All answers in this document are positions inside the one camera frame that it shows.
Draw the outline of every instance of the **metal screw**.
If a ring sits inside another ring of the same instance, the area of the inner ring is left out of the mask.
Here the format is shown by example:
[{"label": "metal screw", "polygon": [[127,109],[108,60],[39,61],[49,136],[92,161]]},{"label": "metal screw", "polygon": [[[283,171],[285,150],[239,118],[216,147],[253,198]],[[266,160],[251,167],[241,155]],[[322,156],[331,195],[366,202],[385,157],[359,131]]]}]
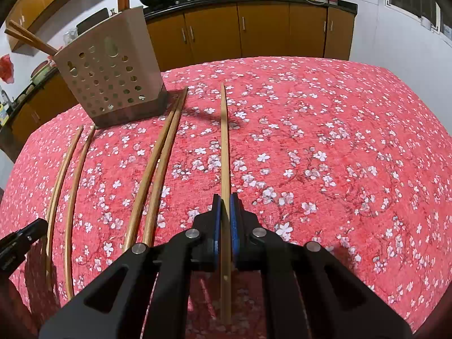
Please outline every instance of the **metal screw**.
[{"label": "metal screw", "polygon": [[311,252],[319,252],[322,246],[320,246],[320,244],[315,241],[310,241],[306,243],[306,248]]},{"label": "metal screw", "polygon": [[132,252],[139,255],[140,253],[143,253],[146,251],[146,245],[145,244],[134,244],[132,246]]},{"label": "metal screw", "polygon": [[185,235],[188,238],[196,238],[199,236],[199,231],[196,228],[192,228],[192,229],[188,230],[187,232],[185,232]]},{"label": "metal screw", "polygon": [[253,235],[256,237],[264,237],[267,234],[267,231],[264,228],[254,228]]}]

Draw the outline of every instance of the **basket hole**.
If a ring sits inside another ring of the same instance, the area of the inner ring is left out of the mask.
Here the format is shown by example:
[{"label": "basket hole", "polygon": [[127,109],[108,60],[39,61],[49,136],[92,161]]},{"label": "basket hole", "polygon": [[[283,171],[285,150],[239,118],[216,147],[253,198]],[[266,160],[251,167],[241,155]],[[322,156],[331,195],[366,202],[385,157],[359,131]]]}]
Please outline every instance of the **basket hole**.
[{"label": "basket hole", "polygon": [[103,43],[105,45],[105,52],[107,52],[108,56],[116,57],[118,55],[118,47],[111,37],[105,37]]}]

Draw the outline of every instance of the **tablecloth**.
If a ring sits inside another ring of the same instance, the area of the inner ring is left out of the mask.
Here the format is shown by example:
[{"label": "tablecloth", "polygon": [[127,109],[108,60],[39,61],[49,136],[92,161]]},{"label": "tablecloth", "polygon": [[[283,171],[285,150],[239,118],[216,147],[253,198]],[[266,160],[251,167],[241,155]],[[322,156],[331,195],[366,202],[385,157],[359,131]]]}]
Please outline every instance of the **tablecloth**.
[{"label": "tablecloth", "polygon": [[[188,86],[189,92],[164,181],[156,244],[189,228],[220,193],[224,82],[231,187],[245,208],[285,241],[321,243],[413,330],[422,324],[451,279],[452,148],[444,127],[415,93],[386,69],[321,58],[227,60],[163,77],[169,90]],[[75,205],[75,293],[120,256],[164,119],[96,131]],[[67,302],[65,209],[92,124],[80,105],[30,136],[0,208],[2,236],[45,218],[58,167],[82,124],[58,204],[54,291],[45,288],[39,246],[11,278],[39,324]],[[234,272],[233,278],[233,325],[225,327],[218,319],[218,278],[194,275],[187,338],[266,337],[258,273]],[[377,318],[376,323],[384,325]]]}]

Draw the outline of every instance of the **red cloth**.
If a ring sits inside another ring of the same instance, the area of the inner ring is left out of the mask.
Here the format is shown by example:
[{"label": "red cloth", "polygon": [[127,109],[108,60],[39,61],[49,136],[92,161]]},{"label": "red cloth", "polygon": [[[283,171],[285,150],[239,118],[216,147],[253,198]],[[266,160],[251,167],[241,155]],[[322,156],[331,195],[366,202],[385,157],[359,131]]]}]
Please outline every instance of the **red cloth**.
[{"label": "red cloth", "polygon": [[0,79],[7,84],[14,82],[14,66],[11,62],[10,55],[0,57]]},{"label": "red cloth", "polygon": [[[232,191],[286,241],[317,240],[413,329],[451,277],[451,138],[388,70],[320,58],[245,58],[164,73],[189,86],[175,139],[155,242],[191,226],[220,192],[220,82],[227,86]],[[77,195],[73,277],[79,292],[121,254],[135,194],[164,117],[97,131]],[[80,107],[34,132],[14,165],[0,209],[0,235],[44,218]],[[59,200],[53,240],[55,294],[32,253],[12,280],[42,322],[66,302],[65,210],[79,141]],[[142,219],[138,240],[144,226]],[[265,336],[258,273],[234,274],[233,323],[218,315],[218,278],[192,280],[188,338]]]}]

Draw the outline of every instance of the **red plastic bag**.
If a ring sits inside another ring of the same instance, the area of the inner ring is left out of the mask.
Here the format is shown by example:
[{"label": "red plastic bag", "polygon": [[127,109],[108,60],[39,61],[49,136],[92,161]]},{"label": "red plastic bag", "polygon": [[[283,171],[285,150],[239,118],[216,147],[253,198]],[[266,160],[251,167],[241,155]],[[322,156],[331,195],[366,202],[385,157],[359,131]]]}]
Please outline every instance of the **red plastic bag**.
[{"label": "red plastic bag", "polygon": [[10,55],[0,58],[0,79],[7,84],[14,82],[14,66],[10,60]]}]

